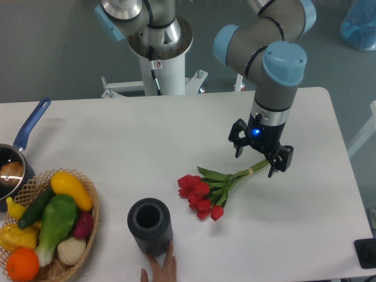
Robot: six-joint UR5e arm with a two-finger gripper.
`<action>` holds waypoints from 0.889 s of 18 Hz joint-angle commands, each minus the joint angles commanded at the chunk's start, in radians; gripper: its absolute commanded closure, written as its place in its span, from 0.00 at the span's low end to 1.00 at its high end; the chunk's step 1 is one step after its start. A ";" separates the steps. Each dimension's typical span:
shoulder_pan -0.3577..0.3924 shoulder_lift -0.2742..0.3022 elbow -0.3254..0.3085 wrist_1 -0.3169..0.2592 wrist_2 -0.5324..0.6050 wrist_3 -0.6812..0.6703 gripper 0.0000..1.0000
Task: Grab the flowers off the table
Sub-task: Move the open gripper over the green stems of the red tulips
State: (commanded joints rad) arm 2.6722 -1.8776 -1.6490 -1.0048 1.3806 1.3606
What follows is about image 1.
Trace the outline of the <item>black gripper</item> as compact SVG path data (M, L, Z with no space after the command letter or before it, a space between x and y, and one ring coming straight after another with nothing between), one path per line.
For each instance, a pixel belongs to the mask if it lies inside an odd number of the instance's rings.
M270 164L268 178L277 172L285 172L291 165L294 153L292 146L280 143L286 121L286 111L266 110L251 111L248 125L243 119L238 119L229 133L229 141L236 150L235 158L241 156L244 147L250 146L266 154L266 159Z

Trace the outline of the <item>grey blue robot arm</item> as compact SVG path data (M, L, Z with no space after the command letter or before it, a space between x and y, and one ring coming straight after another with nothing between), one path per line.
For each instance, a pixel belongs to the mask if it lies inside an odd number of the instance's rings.
M250 146L265 156L271 173L283 172L293 147L280 138L307 63L295 40L314 25L316 10L311 1L249 4L257 22L249 28L227 25L213 42L215 57L256 86L249 120L234 123L229 141L238 155ZM101 1L95 15L114 40L127 40L139 57L146 95L185 94L185 54L193 33L176 13L175 1Z

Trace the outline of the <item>bare human hand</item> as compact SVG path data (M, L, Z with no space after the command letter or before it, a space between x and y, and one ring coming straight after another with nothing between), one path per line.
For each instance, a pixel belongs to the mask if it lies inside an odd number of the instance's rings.
M163 265L160 266L158 261L151 254L146 254L152 271L152 281L158 282L177 282L177 261L173 255L173 241L169 242Z

